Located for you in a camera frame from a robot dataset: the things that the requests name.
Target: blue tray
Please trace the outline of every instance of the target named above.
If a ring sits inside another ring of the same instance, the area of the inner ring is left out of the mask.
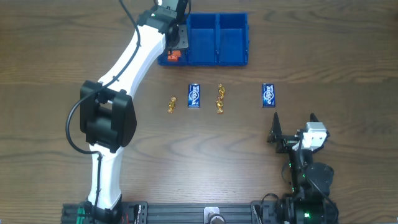
[[[193,13],[186,21],[189,48],[178,62],[169,62],[167,52],[159,65],[242,66],[248,64],[247,13]]]

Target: wooden table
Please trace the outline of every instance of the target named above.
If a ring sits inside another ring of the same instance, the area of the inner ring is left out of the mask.
[[[133,0],[135,17],[152,1]],[[287,156],[266,143],[272,115],[294,134],[314,112],[331,133],[314,160],[335,170],[331,199],[341,223],[398,216],[398,5],[394,0],[193,0],[192,12],[247,12],[249,65],[151,66],[134,106],[137,132],[121,171],[123,199],[250,202],[291,190]],[[85,80],[123,52],[132,25],[117,1],[0,0],[0,219],[59,223],[81,202],[91,158],[65,139],[67,114]],[[226,88],[216,114],[217,84]],[[188,110],[189,83],[202,86]],[[261,107],[274,83],[275,109]],[[178,98],[168,114],[172,95]],[[72,137],[88,149],[72,123]]]

